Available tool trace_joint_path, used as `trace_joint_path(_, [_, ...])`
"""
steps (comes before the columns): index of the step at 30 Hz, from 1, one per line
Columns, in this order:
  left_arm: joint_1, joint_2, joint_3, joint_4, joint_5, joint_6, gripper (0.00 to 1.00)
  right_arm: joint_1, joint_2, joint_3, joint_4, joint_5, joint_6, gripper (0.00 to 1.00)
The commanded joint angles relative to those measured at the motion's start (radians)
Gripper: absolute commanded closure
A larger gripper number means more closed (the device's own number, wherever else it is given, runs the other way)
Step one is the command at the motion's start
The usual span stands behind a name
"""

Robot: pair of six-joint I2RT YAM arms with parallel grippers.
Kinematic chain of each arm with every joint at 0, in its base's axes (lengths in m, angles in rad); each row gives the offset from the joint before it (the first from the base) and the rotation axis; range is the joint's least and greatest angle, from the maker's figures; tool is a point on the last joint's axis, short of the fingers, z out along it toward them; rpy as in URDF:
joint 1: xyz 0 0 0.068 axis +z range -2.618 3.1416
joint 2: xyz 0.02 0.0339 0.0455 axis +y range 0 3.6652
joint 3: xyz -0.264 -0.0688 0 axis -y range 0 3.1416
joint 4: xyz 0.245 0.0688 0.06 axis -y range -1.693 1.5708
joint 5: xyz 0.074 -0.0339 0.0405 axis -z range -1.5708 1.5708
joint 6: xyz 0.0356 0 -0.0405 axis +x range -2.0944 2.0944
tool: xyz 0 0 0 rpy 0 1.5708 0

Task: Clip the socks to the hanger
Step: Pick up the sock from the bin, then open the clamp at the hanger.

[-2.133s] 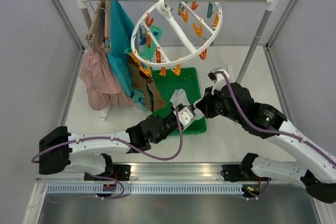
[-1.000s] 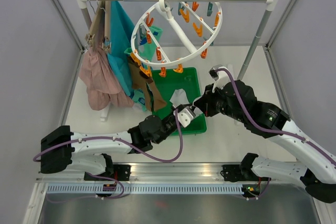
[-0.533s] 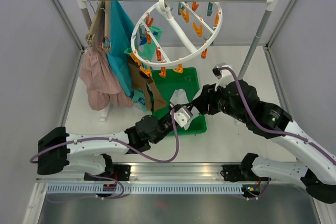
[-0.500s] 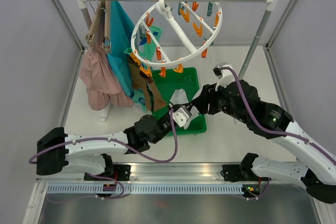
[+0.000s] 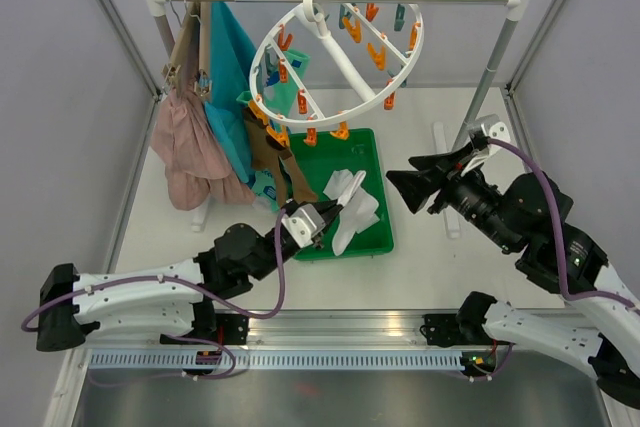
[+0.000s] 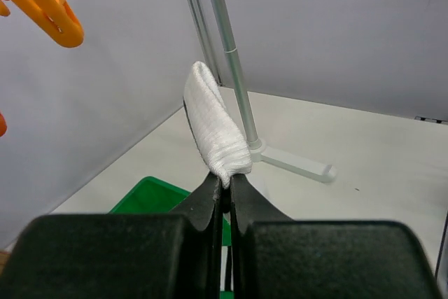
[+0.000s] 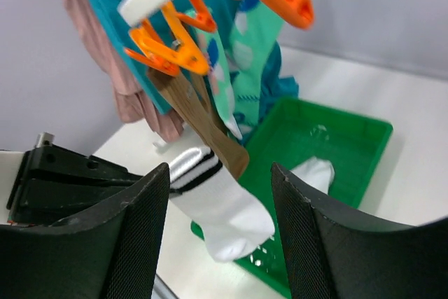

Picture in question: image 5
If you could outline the white black-striped sock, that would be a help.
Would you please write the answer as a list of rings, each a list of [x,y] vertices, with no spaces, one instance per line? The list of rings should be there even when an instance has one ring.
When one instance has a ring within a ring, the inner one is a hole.
[[[338,228],[332,240],[335,256],[341,256],[357,233],[362,233],[379,221],[376,211],[378,200],[369,194],[362,184],[366,172],[359,170],[355,174],[348,170],[336,171],[342,190],[337,195],[337,203],[342,207]]]

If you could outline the mint patterned sock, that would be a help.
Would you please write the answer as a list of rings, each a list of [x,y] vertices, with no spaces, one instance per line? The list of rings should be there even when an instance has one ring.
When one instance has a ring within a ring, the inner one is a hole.
[[[300,79],[304,78],[311,57],[301,51],[290,48],[284,52],[287,60],[296,71]],[[286,83],[280,81],[278,59],[272,49],[268,49],[263,56],[267,78],[263,82],[263,96],[265,105],[273,112],[287,116],[297,102],[298,86],[288,77]]]
[[[252,100],[249,90],[243,91],[236,102],[242,107],[242,113],[252,114],[249,103]],[[254,173],[250,177],[249,187],[256,195],[254,206],[271,212],[278,210],[276,186],[271,172],[266,168],[252,167]]]

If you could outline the brown ribbed sock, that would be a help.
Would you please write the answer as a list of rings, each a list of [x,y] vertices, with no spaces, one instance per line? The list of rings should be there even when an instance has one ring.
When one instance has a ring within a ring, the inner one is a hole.
[[[242,111],[254,170],[268,170],[272,175],[281,172],[281,160],[292,155],[289,147],[282,146],[266,131],[266,126],[250,111]]]

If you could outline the white round clip hanger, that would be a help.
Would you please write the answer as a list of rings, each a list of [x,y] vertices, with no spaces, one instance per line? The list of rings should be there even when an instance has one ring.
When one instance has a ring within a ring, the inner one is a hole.
[[[348,121],[362,115],[372,108],[382,105],[391,110],[395,105],[396,91],[407,80],[417,64],[424,44],[423,16],[416,3],[403,0],[390,0],[396,10],[404,17],[412,16],[413,20],[404,20],[408,25],[408,45],[400,46],[375,25],[380,11],[380,4],[385,0],[333,0],[339,5],[343,32],[354,43],[366,42],[366,51],[374,67],[389,74],[385,86],[374,89],[358,71],[348,53],[340,46],[329,28],[328,13],[320,0],[300,0],[300,3],[285,14],[266,34],[256,50],[252,61],[248,82],[252,100],[249,103],[251,112],[266,126],[266,131],[283,146],[289,144],[290,128],[306,131],[305,143],[309,146],[317,144],[317,134],[321,128],[330,127],[330,134],[340,140],[349,137]],[[351,107],[338,108],[334,113],[326,112],[312,96],[309,87],[300,79],[287,60],[284,52],[292,45],[292,34],[287,27],[298,22],[325,49],[335,64],[338,72],[346,80],[347,86],[357,95],[359,102]],[[263,56],[272,49],[278,59],[280,81],[286,83],[288,77],[297,84],[297,102],[287,116],[271,111],[264,103],[262,84],[267,78]]]

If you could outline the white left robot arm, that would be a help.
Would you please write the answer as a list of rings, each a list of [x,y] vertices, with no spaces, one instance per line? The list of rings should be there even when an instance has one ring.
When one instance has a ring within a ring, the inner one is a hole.
[[[219,337],[217,305],[245,318],[274,317],[284,304],[285,262],[319,244],[343,209],[336,200],[289,200],[267,233],[236,223],[204,252],[132,274],[82,274],[72,263],[59,264],[21,328],[35,333],[39,352],[97,341],[208,343]],[[233,303],[271,274],[279,277],[273,308],[260,313]]]

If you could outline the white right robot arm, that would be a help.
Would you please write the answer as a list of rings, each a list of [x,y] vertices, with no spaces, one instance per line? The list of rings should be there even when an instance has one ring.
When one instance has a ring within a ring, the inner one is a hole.
[[[481,171],[480,156],[493,147],[529,167],[505,192],[488,184]],[[459,335],[471,344],[493,341],[542,353],[584,373],[614,400],[638,408],[639,300],[604,250],[567,223],[572,199],[528,155],[497,139],[412,157],[409,163],[411,170],[390,170],[386,177],[411,213],[454,209],[503,254],[517,255],[515,267],[529,282],[558,295],[591,323],[588,329],[561,326],[473,291],[455,315]]]

